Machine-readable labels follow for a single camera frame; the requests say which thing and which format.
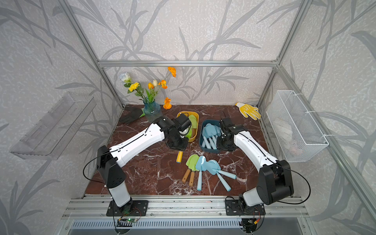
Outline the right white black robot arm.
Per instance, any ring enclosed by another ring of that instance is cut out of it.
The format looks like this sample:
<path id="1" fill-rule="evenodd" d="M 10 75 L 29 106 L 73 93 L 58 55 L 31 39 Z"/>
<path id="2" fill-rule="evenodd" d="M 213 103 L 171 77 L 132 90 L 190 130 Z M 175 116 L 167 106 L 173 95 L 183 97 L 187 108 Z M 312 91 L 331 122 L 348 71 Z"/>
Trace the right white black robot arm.
<path id="1" fill-rule="evenodd" d="M 257 186 L 240 194 L 244 208 L 256 205 L 270 205 L 294 194 L 291 167 L 285 160 L 278 160 L 269 154 L 243 125 L 235 125 L 227 117 L 219 121 L 221 136 L 217 148 L 225 151 L 240 149 L 258 171 Z"/>

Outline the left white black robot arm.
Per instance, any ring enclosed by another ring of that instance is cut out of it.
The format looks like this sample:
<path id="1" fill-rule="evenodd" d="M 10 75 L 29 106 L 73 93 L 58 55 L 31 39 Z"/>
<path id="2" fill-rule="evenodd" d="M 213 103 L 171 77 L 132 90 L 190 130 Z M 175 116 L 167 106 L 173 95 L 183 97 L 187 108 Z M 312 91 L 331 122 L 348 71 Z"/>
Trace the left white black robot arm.
<path id="1" fill-rule="evenodd" d="M 110 148 L 102 146 L 98 149 L 97 170 L 117 207 L 124 208 L 132 205 L 122 167 L 133 157 L 161 141 L 166 141 L 171 149 L 184 151 L 189 142 L 186 135 L 191 127 L 192 123 L 185 115 L 174 119 L 161 116 L 130 139 Z"/>

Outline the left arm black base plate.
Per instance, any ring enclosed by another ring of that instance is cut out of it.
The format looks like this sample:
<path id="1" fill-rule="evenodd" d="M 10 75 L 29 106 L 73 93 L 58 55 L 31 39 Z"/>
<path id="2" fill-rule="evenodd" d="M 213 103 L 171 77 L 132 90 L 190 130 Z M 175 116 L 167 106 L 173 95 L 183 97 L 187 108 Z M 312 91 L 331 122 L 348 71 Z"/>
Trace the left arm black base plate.
<path id="1" fill-rule="evenodd" d="M 148 209 L 147 200 L 130 200 L 122 207 L 118 207 L 116 203 L 112 200 L 108 206 L 106 216 L 146 216 Z"/>

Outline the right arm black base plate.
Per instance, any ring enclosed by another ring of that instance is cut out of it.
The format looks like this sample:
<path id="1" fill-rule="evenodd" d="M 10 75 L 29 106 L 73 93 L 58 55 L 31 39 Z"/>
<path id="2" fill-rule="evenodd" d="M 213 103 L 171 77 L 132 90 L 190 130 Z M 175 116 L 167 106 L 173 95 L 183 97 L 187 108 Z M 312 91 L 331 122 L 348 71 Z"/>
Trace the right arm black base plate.
<path id="1" fill-rule="evenodd" d="M 241 195 L 238 199 L 234 199 L 232 196 L 227 196 L 225 198 L 225 209 L 226 215 L 228 216 L 265 215 L 265 208 L 263 204 L 248 206 Z"/>

